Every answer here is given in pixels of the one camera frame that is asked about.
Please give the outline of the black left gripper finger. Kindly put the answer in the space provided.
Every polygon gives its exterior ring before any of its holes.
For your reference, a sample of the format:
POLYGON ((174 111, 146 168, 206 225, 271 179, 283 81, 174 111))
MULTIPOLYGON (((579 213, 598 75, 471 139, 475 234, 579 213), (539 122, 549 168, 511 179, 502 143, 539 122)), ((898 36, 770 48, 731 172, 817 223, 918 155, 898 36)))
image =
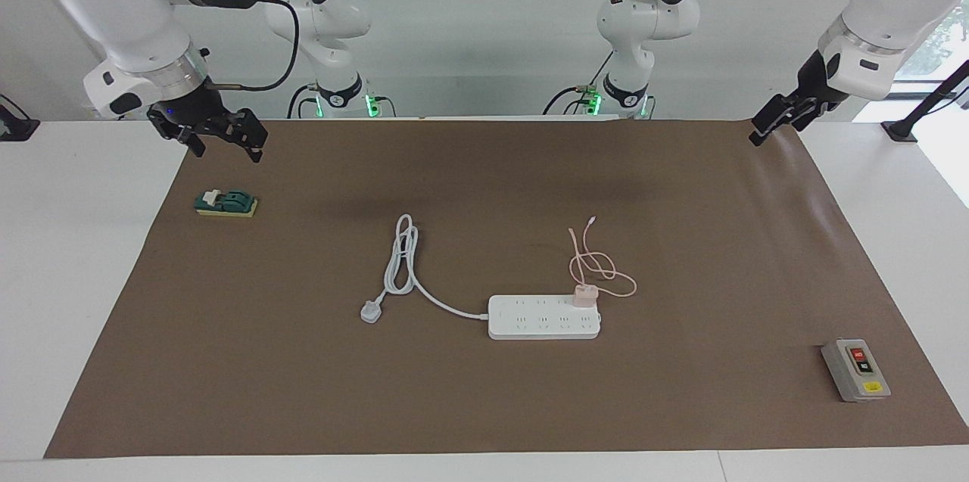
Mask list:
POLYGON ((788 123, 786 119, 751 119, 753 131, 749 135, 749 141, 755 147, 760 147, 774 131, 786 123, 788 123))

